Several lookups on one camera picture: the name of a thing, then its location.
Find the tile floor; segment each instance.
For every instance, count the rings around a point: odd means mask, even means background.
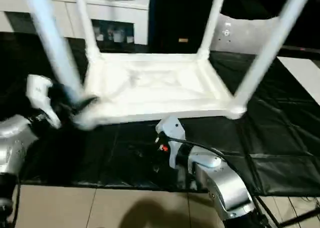
[[[297,214],[315,201],[290,198]],[[287,197],[263,197],[281,221],[295,216]],[[320,228],[317,218],[301,228]],[[161,191],[21,187],[17,228],[223,228],[207,194]]]

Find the white cabinet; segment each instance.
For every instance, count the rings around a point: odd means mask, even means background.
[[[75,3],[66,4],[75,38],[84,38],[84,32]],[[134,43],[148,42],[148,10],[103,5],[87,5],[88,14],[92,20],[104,20],[133,24]]]
[[[86,0],[89,17],[100,25],[107,21],[109,25],[122,26],[126,32],[124,42],[147,44],[149,0]],[[54,16],[61,35],[71,38],[84,38],[83,28],[77,11],[76,0],[52,0]],[[6,12],[12,12],[10,19]],[[0,32],[35,33],[26,0],[0,0]],[[119,31],[115,42],[121,42]]]
[[[65,2],[53,1],[54,16],[61,34],[74,37]],[[30,13],[26,0],[0,0],[0,32],[14,32],[6,12]]]

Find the black tarp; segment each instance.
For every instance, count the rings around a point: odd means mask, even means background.
[[[69,39],[80,75],[84,41]],[[25,114],[30,73],[54,78],[39,39],[0,33],[1,119]],[[211,53],[210,61],[234,92],[253,56]],[[224,152],[256,195],[320,196],[320,107],[275,60],[239,120],[182,119],[187,139]],[[157,121],[80,131],[49,131],[29,150],[25,184],[184,191],[168,158],[154,144]]]

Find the white pipe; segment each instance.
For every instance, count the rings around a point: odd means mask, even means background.
[[[28,0],[33,22],[58,80],[66,87],[71,102],[77,103],[83,97],[80,76],[71,51],[60,35],[49,0]]]
[[[279,23],[271,34],[267,44],[255,58],[232,101],[232,107],[243,108],[256,90],[258,84],[275,59],[292,27],[308,0],[288,0],[282,9]]]
[[[209,57],[211,42],[214,37],[216,26],[218,24],[218,18],[219,18],[219,14],[221,12],[223,3],[224,3],[224,0],[213,0],[212,2],[212,7],[211,7],[210,15],[205,27],[202,43],[198,50],[199,55],[206,56],[205,59],[208,59]]]
[[[87,56],[92,57],[92,55],[94,55],[94,57],[96,57],[96,55],[100,54],[100,51],[97,47],[96,36],[91,19],[88,16],[86,0],[76,0],[76,3],[84,31],[86,51],[88,53]]]

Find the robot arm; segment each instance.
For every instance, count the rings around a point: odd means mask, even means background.
[[[33,107],[32,114],[28,117],[15,115],[0,122],[0,228],[15,226],[17,209],[12,224],[7,218],[13,211],[12,195],[30,145],[49,128],[60,128],[66,119],[73,118],[96,99],[90,98],[72,106],[64,102],[62,90],[56,95],[58,99],[51,100],[50,88],[54,88],[50,79],[29,75],[26,95]]]
[[[155,129],[158,133],[156,142],[169,148],[170,167],[176,169],[177,165],[184,166],[196,181],[208,189],[226,227],[268,227],[268,220],[258,217],[245,183],[222,158],[223,155],[219,155],[219,151],[190,145],[175,117],[162,120]]]

